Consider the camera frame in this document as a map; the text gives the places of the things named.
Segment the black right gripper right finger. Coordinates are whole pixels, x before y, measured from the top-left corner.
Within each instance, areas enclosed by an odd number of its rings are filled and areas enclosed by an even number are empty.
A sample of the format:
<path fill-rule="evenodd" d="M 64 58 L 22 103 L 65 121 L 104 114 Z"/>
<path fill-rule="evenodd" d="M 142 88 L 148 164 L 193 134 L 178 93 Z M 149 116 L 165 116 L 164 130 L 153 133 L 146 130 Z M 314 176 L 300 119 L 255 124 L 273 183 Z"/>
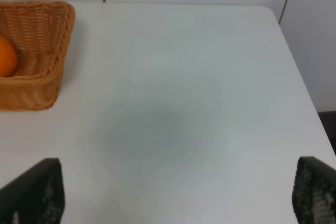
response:
<path fill-rule="evenodd" d="M 335 223 L 335 169 L 315 157 L 300 157 L 292 207 L 298 223 Z"/>

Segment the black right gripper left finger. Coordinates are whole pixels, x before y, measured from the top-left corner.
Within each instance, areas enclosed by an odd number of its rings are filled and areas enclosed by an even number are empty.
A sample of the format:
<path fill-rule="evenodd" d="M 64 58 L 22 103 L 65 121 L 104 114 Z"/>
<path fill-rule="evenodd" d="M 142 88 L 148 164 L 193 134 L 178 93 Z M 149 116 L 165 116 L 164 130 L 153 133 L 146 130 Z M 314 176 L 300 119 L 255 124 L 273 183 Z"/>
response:
<path fill-rule="evenodd" d="M 1 188 L 1 223 L 61 223 L 64 210 L 58 158 L 41 160 Z"/>

